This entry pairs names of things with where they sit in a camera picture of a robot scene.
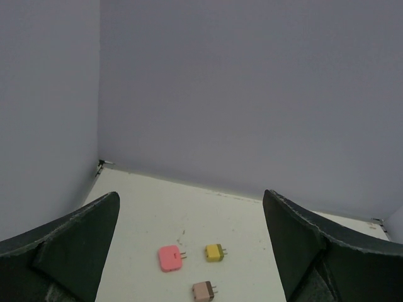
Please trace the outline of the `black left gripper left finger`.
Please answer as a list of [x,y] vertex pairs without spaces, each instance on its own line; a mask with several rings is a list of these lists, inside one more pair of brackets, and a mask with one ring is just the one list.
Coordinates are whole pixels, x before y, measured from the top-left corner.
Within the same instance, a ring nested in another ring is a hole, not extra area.
[[95,301],[119,211],[110,192],[1,241],[1,301]]

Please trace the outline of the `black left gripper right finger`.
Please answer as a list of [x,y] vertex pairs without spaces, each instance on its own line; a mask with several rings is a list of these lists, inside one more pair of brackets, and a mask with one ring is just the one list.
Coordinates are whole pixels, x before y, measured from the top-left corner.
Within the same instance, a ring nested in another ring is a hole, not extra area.
[[402,301],[402,245],[267,190],[264,215],[287,301]]

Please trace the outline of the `yellow plug block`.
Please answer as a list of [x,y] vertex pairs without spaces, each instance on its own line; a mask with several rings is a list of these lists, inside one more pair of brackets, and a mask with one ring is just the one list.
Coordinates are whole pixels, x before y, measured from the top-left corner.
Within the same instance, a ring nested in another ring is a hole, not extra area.
[[219,243],[205,246],[205,258],[207,262],[221,262],[226,255],[226,249]]

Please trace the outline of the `pink plug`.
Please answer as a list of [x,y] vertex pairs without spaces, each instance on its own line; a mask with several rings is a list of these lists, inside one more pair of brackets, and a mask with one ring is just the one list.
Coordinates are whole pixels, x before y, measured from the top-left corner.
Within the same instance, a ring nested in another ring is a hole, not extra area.
[[183,266],[183,260],[187,258],[186,252],[181,252],[177,245],[161,247],[157,252],[159,267],[162,272],[178,271]]

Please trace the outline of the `brown plug block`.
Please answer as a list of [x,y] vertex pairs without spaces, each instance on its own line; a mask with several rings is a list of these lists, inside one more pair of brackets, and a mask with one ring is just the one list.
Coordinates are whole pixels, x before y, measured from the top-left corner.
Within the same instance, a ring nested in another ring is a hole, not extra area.
[[192,285],[191,291],[194,302],[211,302],[214,300],[218,291],[210,281],[198,282]]

